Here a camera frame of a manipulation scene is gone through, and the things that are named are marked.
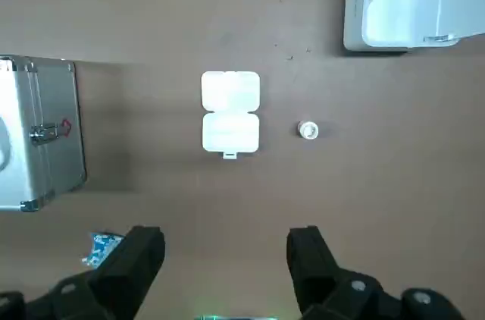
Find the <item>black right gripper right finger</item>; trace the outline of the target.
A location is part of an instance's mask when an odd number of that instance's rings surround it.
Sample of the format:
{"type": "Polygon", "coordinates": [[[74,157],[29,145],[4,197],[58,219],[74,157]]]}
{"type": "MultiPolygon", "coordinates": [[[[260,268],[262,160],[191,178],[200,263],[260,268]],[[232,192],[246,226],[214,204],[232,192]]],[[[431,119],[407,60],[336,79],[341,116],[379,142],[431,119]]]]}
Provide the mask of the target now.
{"type": "Polygon", "coordinates": [[[409,288],[388,294],[380,282],[337,264],[315,226],[292,228],[286,261],[301,319],[463,319],[441,293],[409,288]]]}

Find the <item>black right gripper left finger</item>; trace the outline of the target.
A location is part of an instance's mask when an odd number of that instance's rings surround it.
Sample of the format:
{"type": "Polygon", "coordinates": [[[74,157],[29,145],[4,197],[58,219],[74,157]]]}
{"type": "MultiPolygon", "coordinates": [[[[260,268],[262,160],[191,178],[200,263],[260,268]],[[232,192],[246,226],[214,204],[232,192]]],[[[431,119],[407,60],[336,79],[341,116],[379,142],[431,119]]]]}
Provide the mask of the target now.
{"type": "Polygon", "coordinates": [[[1,293],[2,319],[134,319],[165,257],[159,227],[135,226],[101,265],[59,281],[27,302],[1,293]]]}

